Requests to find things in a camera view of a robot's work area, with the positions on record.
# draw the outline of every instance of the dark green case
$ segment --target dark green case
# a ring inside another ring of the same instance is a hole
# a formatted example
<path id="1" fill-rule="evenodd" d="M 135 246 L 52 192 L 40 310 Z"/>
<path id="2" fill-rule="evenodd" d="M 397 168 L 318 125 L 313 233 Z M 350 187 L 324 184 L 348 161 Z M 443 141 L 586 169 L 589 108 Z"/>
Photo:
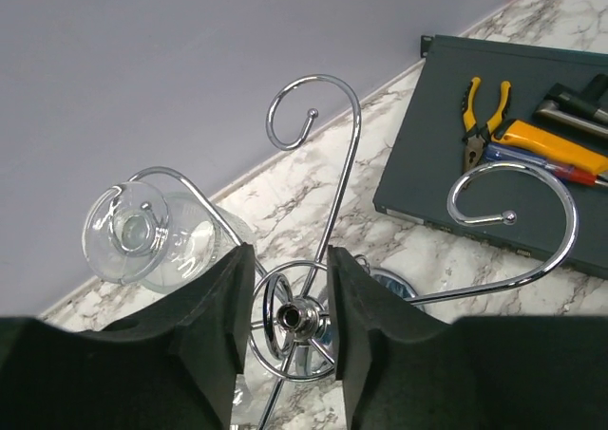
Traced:
<path id="1" fill-rule="evenodd" d="M 460 197 L 459 208 L 466 215 L 515 210 L 514 226 L 464 228 L 447 213 L 447 194 L 463 167 L 461 101 L 471 78 L 481 77 L 475 113 L 484 122 L 496 109 L 501 81 L 508 80 L 508 118 L 531 122 L 608 155 L 607 141 L 532 115 L 554 83 L 583 89 L 596 74 L 607 71 L 608 55 L 435 36 L 373 198 L 375 209 L 546 259 L 561 242 L 565 218 L 558 198 L 539 180 L 501 172 L 476 180 Z M 567 264 L 608 279 L 608 191 L 567 186 L 580 214 L 579 240 Z"/>

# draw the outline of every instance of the metal rod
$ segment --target metal rod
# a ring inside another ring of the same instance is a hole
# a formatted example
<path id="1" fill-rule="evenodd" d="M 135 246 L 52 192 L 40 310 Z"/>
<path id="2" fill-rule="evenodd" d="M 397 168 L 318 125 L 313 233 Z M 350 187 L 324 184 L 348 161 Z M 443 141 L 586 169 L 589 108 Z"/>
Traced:
<path id="1" fill-rule="evenodd" d="M 283 359 L 281 363 L 281 371 L 287 373 L 289 371 L 289 367 L 292 364 L 292 359 L 295 354 L 295 346 L 292 346 L 287 357 Z M 264 406 L 264 411 L 262 411 L 262 417 L 259 419 L 259 423 L 257 424 L 257 428 L 259 430 L 264 430 L 268 422 L 270 421 L 270 417 L 273 415 L 273 411 L 275 410 L 276 402 L 278 402 L 278 397 L 281 395 L 281 390 L 283 389 L 283 385 L 285 384 L 285 380 L 281 378 L 277 378 L 275 381 L 275 385 L 273 385 L 273 390 L 270 392 L 270 397 L 266 402 L 266 406 Z"/>
<path id="2" fill-rule="evenodd" d="M 599 123 L 582 119 L 581 117 L 577 117 L 576 115 L 571 115 L 567 112 L 563 112 L 560 110 L 560 105 L 557 104 L 555 101 L 543 101 L 539 105 L 539 107 L 537 107 L 536 112 L 534 113 L 535 115 L 546 117 L 547 119 L 551 119 L 558 123 L 567 124 L 568 126 L 577 128 L 578 130 L 584 131 L 585 133 L 593 134 L 594 136 L 598 136 L 602 139 L 608 139 L 608 127 Z"/>
<path id="3" fill-rule="evenodd" d="M 351 144 L 349 145 L 349 150 L 346 155 L 344 167 L 342 169 L 342 173 L 340 174 L 337 191 L 335 193 L 335 197 L 333 198 L 333 203 L 330 209 L 327 224 L 325 225 L 325 229 L 323 230 L 323 234 L 321 235 L 321 241 L 319 242 L 319 246 L 316 249 L 316 254 L 314 255 L 314 262 L 320 262 L 323 259 L 325 251 L 327 250 L 327 245 L 330 241 L 330 236 L 332 235 L 333 226 L 335 225 L 335 221 L 340 210 L 340 205 L 342 204 L 342 199 L 344 197 L 346 186 L 349 181 L 349 176 L 351 175 L 352 164 L 354 163 L 354 156 L 356 154 L 357 146 L 359 144 L 359 138 L 361 137 L 361 105 L 359 103 L 357 95 L 354 93 L 352 88 L 348 84 L 341 81 L 340 79 L 335 78 L 334 76 L 330 76 L 327 74 L 314 74 L 302 77 L 296 81 L 291 82 L 283 89 L 281 89 L 275 96 L 275 98 L 270 104 L 268 114 L 266 116 L 266 134 L 268 135 L 268 139 L 270 139 L 270 142 L 272 142 L 273 145 L 279 150 L 291 151 L 301 146 L 302 143 L 304 143 L 304 141 L 308 137 L 308 134 L 310 133 L 311 128 L 313 126 L 314 120 L 318 117 L 318 111 L 316 109 L 310 109 L 307 114 L 307 120 L 304 122 L 304 126 L 302 127 L 299 136 L 293 142 L 283 142 L 276 135 L 274 121 L 278 105 L 283 100 L 283 98 L 285 98 L 285 96 L 287 96 L 287 94 L 289 94 L 292 90 L 309 82 L 328 82 L 330 84 L 336 85 L 344 93 L 346 93 L 349 98 L 349 101 L 351 102 L 352 107 Z M 316 269 L 311 269 L 306 277 L 306 281 L 304 282 L 302 291 L 299 294 L 300 297 L 304 297 L 309 293 L 311 287 L 313 286 L 315 277 Z"/>
<path id="4" fill-rule="evenodd" d="M 309 340 L 309 343 L 311 345 L 313 345 L 317 351 L 319 351 L 319 354 L 321 354 L 326 361 L 328 361 L 330 364 L 334 365 L 335 364 L 335 360 L 332 357 L 332 354 L 330 351 L 328 351 L 323 345 L 321 345 L 318 341 L 316 341 L 315 338 L 311 338 Z"/>

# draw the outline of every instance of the chrome stand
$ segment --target chrome stand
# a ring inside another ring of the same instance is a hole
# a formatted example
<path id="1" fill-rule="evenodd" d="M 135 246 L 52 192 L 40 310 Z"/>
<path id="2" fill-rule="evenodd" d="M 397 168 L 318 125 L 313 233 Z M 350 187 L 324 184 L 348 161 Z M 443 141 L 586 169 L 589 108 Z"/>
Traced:
<path id="1" fill-rule="evenodd" d="M 322 290 L 318 296 L 314 297 L 311 295 L 311 290 L 317 272 L 327 270 L 327 266 L 321 261 L 327 250 L 328 242 L 346 191 L 357 145 L 361 136 L 361 106 L 354 91 L 347 84 L 330 75 L 319 74 L 306 76 L 286 85 L 273 99 L 266 117 L 266 133 L 268 138 L 280 150 L 292 151 L 300 147 L 305 142 L 306 138 L 308 138 L 314 120 L 318 117 L 318 111 L 316 109 L 310 109 L 298 138 L 293 142 L 283 142 L 275 133 L 274 118 L 280 102 L 292 90 L 310 82 L 334 84 L 347 95 L 352 108 L 351 143 L 348 148 L 342 173 L 340 174 L 330 214 L 314 258 L 312 260 L 302 259 L 286 262 L 275 267 L 271 271 L 266 271 L 259 261 L 256 262 L 256 271 L 261 276 L 261 279 L 256 285 L 255 297 L 258 297 L 262 290 L 264 291 L 262 320 L 253 322 L 251 329 L 252 332 L 260 329 L 263 330 L 266 346 L 273 359 L 268 360 L 264 357 L 253 336 L 250 336 L 249 346 L 260 364 L 271 374 L 276 376 L 275 385 L 258 425 L 259 429 L 266 427 L 285 381 L 310 383 L 327 378 L 331 376 L 334 371 L 334 359 L 331 350 L 331 322 L 327 308 L 327 292 Z M 402 297 L 405 297 L 404 300 L 418 306 L 421 310 L 424 310 L 423 305 L 488 294 L 491 292 L 513 290 L 530 284 L 551 272 L 559 266 L 571 252 L 578 234 L 579 216 L 574 200 L 568 190 L 556 178 L 541 168 L 518 162 L 502 161 L 484 164 L 472 169 L 456 180 L 449 191 L 446 206 L 448 213 L 457 223 L 464 226 L 514 224 L 517 217 L 513 211 L 506 211 L 497 215 L 471 217 L 463 215 L 456 206 L 458 195 L 471 180 L 498 171 L 521 172 L 538 178 L 555 192 L 563 206 L 566 218 L 566 229 L 560 247 L 549 259 L 536 269 L 497 283 L 418 295 L 406 280 L 395 273 L 385 269 L 370 267 L 370 265 L 367 264 L 367 261 L 360 258 L 362 265 L 366 267 L 369 270 L 370 275 L 374 276 L 376 279 L 381 281 L 386 280 L 385 283 L 397 284 L 397 289 L 399 289 L 400 292 L 403 292 L 401 295 Z M 205 197 L 196 185 L 183 174 L 166 167 L 151 167 L 140 171 L 133 176 L 130 181 L 138 180 L 152 174 L 166 174 L 180 181 L 197 198 L 221 228 L 228 233 L 235 244 L 240 245 L 243 243 L 242 239 L 215 209 L 207 197 Z M 298 295 L 293 294 L 291 286 L 283 274 L 287 269 L 296 267 L 309 269 L 304 286 Z M 277 297 L 281 303 L 278 308 L 275 308 L 275 297 Z M 277 340 L 277 328 L 281 329 L 285 334 L 285 341 L 282 345 L 279 345 Z M 313 368 L 311 365 L 312 349 L 320 354 L 323 361 L 319 368 Z M 296 360 L 295 373 L 290 373 L 290 367 L 294 360 Z"/>

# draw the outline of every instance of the pliers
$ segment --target pliers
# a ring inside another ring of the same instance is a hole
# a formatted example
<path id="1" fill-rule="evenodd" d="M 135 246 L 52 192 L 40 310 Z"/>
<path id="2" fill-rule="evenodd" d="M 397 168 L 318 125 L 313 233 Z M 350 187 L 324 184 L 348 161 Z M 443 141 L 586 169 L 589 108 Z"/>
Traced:
<path id="1" fill-rule="evenodd" d="M 479 77 L 474 77 L 463 97 L 462 111 L 463 111 L 463 122 L 465 123 L 465 136 L 463 141 L 466 143 L 465 147 L 465 166 L 464 171 L 467 172 L 473 169 L 479 163 L 484 153 L 485 146 L 492 140 L 492 133 L 494 130 L 503 122 L 504 117 L 511 104 L 511 83 L 503 81 L 501 83 L 501 99 L 498 104 L 498 108 L 494 115 L 490 117 L 484 126 L 480 127 L 475 118 L 475 112 L 473 107 L 473 101 L 479 85 L 482 80 Z"/>

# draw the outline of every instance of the chrome scroll hook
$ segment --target chrome scroll hook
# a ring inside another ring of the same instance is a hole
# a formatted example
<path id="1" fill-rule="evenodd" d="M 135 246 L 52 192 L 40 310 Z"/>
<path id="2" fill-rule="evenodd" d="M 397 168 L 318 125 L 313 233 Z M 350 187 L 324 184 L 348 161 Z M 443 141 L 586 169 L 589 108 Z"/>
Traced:
<path id="1" fill-rule="evenodd" d="M 547 184 L 553 192 L 560 198 L 561 205 L 566 217 L 566 228 L 561 240 L 560 247 L 549 259 L 540 264 L 532 271 L 527 271 L 521 275 L 509 278 L 496 283 L 487 283 L 484 285 L 470 286 L 460 288 L 458 290 L 446 290 L 442 292 L 434 292 L 432 294 L 420 295 L 414 298 L 406 299 L 408 302 L 416 305 L 434 304 L 437 302 L 445 302 L 447 300 L 461 299 L 464 297 L 473 297 L 476 295 L 489 294 L 491 292 L 500 292 L 503 290 L 513 290 L 521 286 L 528 285 L 558 267 L 570 254 L 579 234 L 579 213 L 575 205 L 572 195 L 563 184 L 553 177 L 551 174 L 542 168 L 516 162 L 516 161 L 497 161 L 488 164 L 483 164 L 476 167 L 464 175 L 462 175 L 449 191 L 447 197 L 447 212 L 449 215 L 462 226 L 487 226 L 492 224 L 507 224 L 511 225 L 516 222 L 517 216 L 515 212 L 508 210 L 499 215 L 487 216 L 466 216 L 463 215 L 456 207 L 456 201 L 461 191 L 468 183 L 481 176 L 499 171 L 515 171 L 528 174 L 538 178 L 543 183 Z"/>
<path id="2" fill-rule="evenodd" d="M 142 169 L 140 172 L 131 177 L 128 181 L 138 181 L 148 176 L 152 176 L 155 174 L 162 174 L 165 176 L 169 176 L 179 181 L 183 186 L 185 186 L 190 193 L 197 199 L 197 201 L 204 207 L 204 209 L 209 213 L 209 215 L 216 220 L 216 222 L 221 226 L 221 228 L 228 234 L 230 239 L 235 242 L 236 245 L 241 245 L 243 243 L 243 239 L 232 229 L 230 223 L 224 219 L 220 212 L 216 209 L 216 207 L 211 203 L 211 201 L 205 196 L 205 194 L 194 184 L 194 182 L 182 174 L 181 172 L 176 171 L 175 169 L 171 169 L 170 167 L 164 166 L 153 166 L 148 167 L 146 169 Z M 256 271 L 261 276 L 265 276 L 267 274 L 264 266 L 256 259 Z"/>
<path id="3" fill-rule="evenodd" d="M 310 82 L 327 82 L 330 84 L 334 84 L 347 95 L 349 101 L 351 102 L 352 108 L 351 144 L 349 145 L 349 150 L 346 155 L 344 167 L 342 169 L 342 173 L 340 174 L 338 187 L 335 193 L 335 197 L 333 198 L 332 207 L 330 209 L 330 215 L 328 217 L 327 224 L 325 225 L 325 229 L 323 230 L 323 234 L 321 235 L 321 241 L 319 242 L 316 254 L 314 255 L 314 262 L 320 262 L 323 259 L 325 251 L 327 250 L 327 245 L 330 241 L 330 236 L 332 235 L 333 231 L 333 226 L 335 225 L 335 221 L 338 217 L 340 205 L 342 204 L 342 199 L 344 197 L 344 193 L 346 192 L 346 186 L 349 181 L 349 177 L 351 176 L 354 156 L 357 151 L 357 146 L 359 145 L 359 138 L 361 137 L 361 104 L 359 103 L 357 95 L 354 93 L 354 91 L 348 84 L 328 74 L 313 74 L 291 82 L 278 92 L 278 94 L 271 102 L 270 107 L 268 109 L 268 114 L 266 115 L 266 134 L 268 135 L 268 139 L 270 139 L 270 142 L 272 142 L 273 145 L 279 150 L 291 151 L 301 146 L 306 140 L 306 138 L 308 138 L 311 128 L 313 127 L 314 120 L 318 117 L 318 111 L 316 109 L 309 109 L 307 119 L 304 122 L 304 126 L 300 130 L 300 134 L 297 139 L 293 142 L 283 142 L 276 135 L 275 113 L 276 109 L 278 108 L 278 105 L 283 100 L 283 98 L 285 98 L 285 96 L 287 96 L 291 91 L 295 90 L 301 85 L 308 84 Z M 311 290 L 311 287 L 313 286 L 315 277 L 316 269 L 312 268 L 309 271 L 308 276 L 306 277 L 306 281 L 304 282 L 304 286 L 302 287 L 302 291 L 300 292 L 300 297 L 304 297 L 308 294 L 308 292 Z"/>

